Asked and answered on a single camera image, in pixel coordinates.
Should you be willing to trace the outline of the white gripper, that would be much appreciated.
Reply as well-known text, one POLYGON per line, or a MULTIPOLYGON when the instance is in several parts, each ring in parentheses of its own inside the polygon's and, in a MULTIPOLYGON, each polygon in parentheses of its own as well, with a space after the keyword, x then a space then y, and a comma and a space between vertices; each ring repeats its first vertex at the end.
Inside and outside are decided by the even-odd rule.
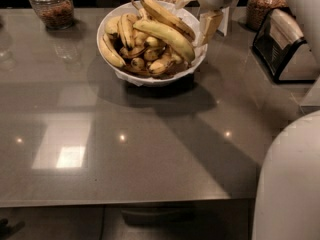
MULTIPOLYGON (((194 0, 176 0, 175 8, 181 9, 194 0)), ((206 45, 216 33, 222 19, 223 12, 220 9, 227 8, 234 0, 197 0, 202 9, 211 10, 200 15, 199 38, 197 45, 206 45)))

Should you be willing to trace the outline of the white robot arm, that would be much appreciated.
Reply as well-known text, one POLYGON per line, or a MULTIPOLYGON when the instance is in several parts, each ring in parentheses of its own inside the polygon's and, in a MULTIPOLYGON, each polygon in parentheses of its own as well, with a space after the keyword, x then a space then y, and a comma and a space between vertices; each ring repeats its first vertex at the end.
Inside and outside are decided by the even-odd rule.
MULTIPOLYGON (((287 0, 320 59, 320 0, 287 0)), ((263 162, 252 240, 320 240, 320 119, 303 116, 273 141, 263 162)))

